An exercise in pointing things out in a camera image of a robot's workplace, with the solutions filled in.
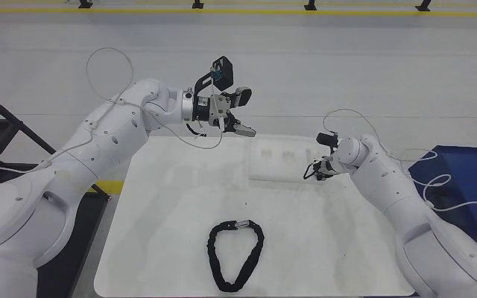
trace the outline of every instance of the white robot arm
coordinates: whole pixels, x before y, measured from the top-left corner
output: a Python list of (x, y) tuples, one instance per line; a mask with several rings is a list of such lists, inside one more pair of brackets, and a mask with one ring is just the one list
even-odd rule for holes
[(171, 89), (154, 79), (134, 83), (88, 115), (53, 156), (33, 171), (0, 184), (2, 297), (36, 296), (37, 268), (66, 245), (85, 192), (105, 171), (130, 159), (152, 130), (208, 121), (220, 125), (223, 132), (255, 136), (255, 130), (230, 112), (247, 104), (251, 90), (242, 87), (232, 94), (199, 97), (211, 83), (221, 91), (232, 86), (232, 64), (226, 57), (213, 63), (194, 91)]
[(393, 226), (397, 264), (419, 295), (477, 297), (477, 243), (425, 204), (410, 176), (375, 137), (345, 138), (338, 145), (336, 134), (321, 133), (317, 140), (330, 146), (332, 154), (314, 164), (314, 176), (351, 176), (362, 196)]

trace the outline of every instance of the gray floor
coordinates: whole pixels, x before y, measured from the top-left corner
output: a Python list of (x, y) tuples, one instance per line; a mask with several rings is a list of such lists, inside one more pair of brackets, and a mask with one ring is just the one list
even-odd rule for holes
[[(260, 133), (314, 137), (327, 112), (346, 107), (368, 115), (398, 155), (437, 144), (476, 146), (475, 29), (474, 19), (439, 17), (2, 15), (0, 104), (59, 148), (101, 104), (84, 73), (95, 49), (120, 48), (136, 79), (174, 88), (193, 86), (227, 55), (236, 85), (253, 90), (237, 116)], [(99, 58), (93, 81), (102, 94), (116, 94), (129, 75), (124, 60)], [(346, 113), (328, 125), (344, 135), (371, 132)], [(189, 135), (184, 126), (174, 130)], [(37, 162), (43, 154), (20, 135), (1, 160)], [(101, 179), (123, 179), (121, 167)], [(75, 298), (97, 297), (93, 280), (118, 198), (107, 207)]]

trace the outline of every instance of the yellow floor stripe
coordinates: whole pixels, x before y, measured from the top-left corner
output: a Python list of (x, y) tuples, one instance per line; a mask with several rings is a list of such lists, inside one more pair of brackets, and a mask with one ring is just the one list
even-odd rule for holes
[(242, 9), (127, 9), (127, 8), (31, 8), (31, 7), (3, 7), (0, 13), (222, 13), (222, 14), (258, 14), (258, 15), (318, 15), (318, 16), (452, 16), (477, 17), (477, 12), (450, 12), (450, 11), (348, 11), (348, 10), (242, 10)]
[[(202, 0), (205, 4), (217, 4), (217, 5), (270, 5), (270, 6), (301, 6), (308, 1), (247, 1), (247, 0)], [(64, 0), (0, 0), (0, 4), (64, 4)], [(171, 0), (136, 0), (132, 5), (189, 5), (192, 2), (190, 0), (171, 1)], [(372, 6), (372, 7), (413, 7), (419, 3), (415, 2), (319, 2), (316, 1), (316, 6)], [(431, 3), (431, 7), (477, 7), (475, 3), (459, 3), (459, 2), (439, 2)]]
[[(96, 182), (96, 185), (99, 186), (108, 194), (121, 194), (122, 186), (124, 181), (118, 180), (99, 180)], [(88, 192), (96, 192), (94, 189), (88, 189)]]

